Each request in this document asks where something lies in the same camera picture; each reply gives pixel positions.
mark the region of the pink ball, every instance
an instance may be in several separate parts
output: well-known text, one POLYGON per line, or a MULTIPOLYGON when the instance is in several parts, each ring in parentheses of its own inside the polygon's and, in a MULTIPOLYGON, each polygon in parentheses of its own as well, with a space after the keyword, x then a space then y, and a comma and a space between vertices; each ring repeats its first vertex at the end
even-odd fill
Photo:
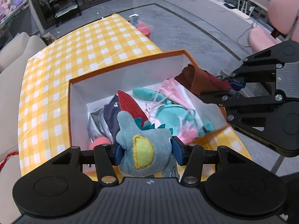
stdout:
POLYGON ((89 146, 89 149, 93 150, 95 146, 102 145, 105 143, 108 143, 109 145, 112 144, 107 137, 100 136, 99 138, 95 139, 93 143, 91 143, 91 145, 89 146))

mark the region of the sofa cushion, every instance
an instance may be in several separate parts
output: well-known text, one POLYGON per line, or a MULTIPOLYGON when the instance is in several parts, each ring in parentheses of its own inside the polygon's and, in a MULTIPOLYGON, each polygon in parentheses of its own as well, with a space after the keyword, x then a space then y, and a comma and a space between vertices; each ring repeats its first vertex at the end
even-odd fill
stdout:
POLYGON ((30 36, 27 33, 22 32, 4 46, 0 51, 0 72, 4 71, 24 53, 29 38, 30 36))
POLYGON ((27 60, 44 47, 41 38, 31 36, 23 55, 0 74, 0 161, 18 150, 19 101, 27 60))
POLYGON ((0 172, 0 223, 11 224, 21 214, 13 201, 13 186, 21 177, 19 156, 11 156, 0 172))

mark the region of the tablecloth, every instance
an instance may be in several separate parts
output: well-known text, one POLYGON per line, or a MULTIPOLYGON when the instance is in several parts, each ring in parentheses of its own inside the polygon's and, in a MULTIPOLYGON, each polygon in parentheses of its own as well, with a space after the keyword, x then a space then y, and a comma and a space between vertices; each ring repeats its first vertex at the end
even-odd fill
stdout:
MULTIPOLYGON (((22 175, 69 148, 68 81, 111 64, 161 53, 146 36, 114 14, 81 27, 47 46, 28 60, 19 104, 19 156, 22 175)), ((251 159, 227 127, 204 144, 215 150, 226 145, 251 159)), ((214 172, 203 168, 202 180, 214 172)), ((95 173, 89 173, 96 179, 95 173)))

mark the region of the plush toy leg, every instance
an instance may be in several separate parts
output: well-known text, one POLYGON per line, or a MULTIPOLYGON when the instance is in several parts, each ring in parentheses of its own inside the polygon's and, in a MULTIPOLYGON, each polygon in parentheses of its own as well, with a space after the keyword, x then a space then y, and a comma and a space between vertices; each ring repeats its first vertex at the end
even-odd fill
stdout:
POLYGON ((166 168, 162 171, 162 176, 163 178, 176 177, 180 179, 177 163, 173 155, 170 156, 166 168))

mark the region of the blue plush dinosaur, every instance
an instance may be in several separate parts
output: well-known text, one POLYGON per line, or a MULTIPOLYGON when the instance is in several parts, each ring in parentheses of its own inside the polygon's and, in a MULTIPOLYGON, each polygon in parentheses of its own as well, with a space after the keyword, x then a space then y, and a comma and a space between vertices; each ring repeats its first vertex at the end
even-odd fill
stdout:
POLYGON ((134 120, 127 111, 120 111, 117 119, 121 130, 116 141, 125 150, 120 172, 134 177, 162 172, 163 177, 180 178, 170 143, 172 129, 155 129, 149 121, 141 128, 139 119, 134 120))

